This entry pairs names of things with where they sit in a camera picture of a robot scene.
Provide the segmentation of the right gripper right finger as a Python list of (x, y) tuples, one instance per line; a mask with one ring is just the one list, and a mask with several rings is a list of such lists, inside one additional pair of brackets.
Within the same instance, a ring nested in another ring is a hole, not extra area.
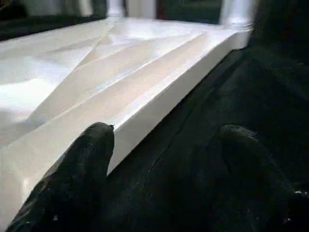
[(308, 231), (309, 182), (289, 180), (256, 132), (226, 125), (213, 144), (228, 172), (218, 183), (213, 231)]

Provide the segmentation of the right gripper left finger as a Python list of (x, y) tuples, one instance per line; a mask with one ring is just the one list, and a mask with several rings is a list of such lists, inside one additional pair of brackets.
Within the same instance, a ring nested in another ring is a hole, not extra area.
[(99, 211), (114, 150), (114, 127), (84, 130), (35, 185), (8, 232), (84, 232)]

